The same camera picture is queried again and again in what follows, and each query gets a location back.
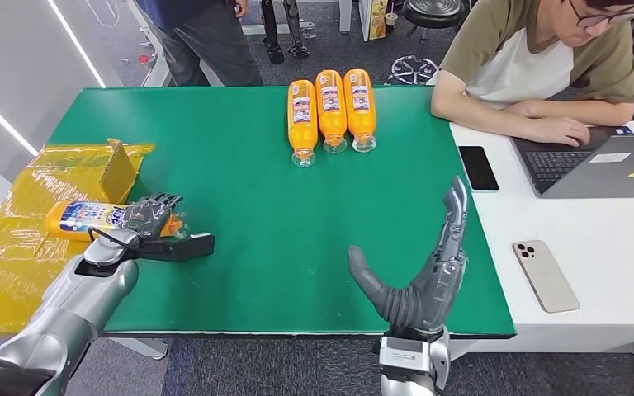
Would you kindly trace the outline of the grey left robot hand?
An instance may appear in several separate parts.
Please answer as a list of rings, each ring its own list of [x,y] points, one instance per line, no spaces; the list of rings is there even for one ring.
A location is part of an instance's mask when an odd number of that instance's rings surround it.
[[[168,193],[155,193],[130,205],[122,212],[115,229],[130,230],[145,240],[184,236],[182,215],[174,214],[174,208],[183,197]]]

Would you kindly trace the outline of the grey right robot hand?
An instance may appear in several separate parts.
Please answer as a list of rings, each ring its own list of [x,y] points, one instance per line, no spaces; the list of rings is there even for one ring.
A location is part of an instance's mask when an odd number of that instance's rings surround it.
[[[438,242],[405,288],[384,284],[367,265],[361,248],[348,248],[348,271],[378,314],[393,328],[439,333],[444,327],[465,273],[462,242],[468,193],[459,176],[443,198],[446,214]]]

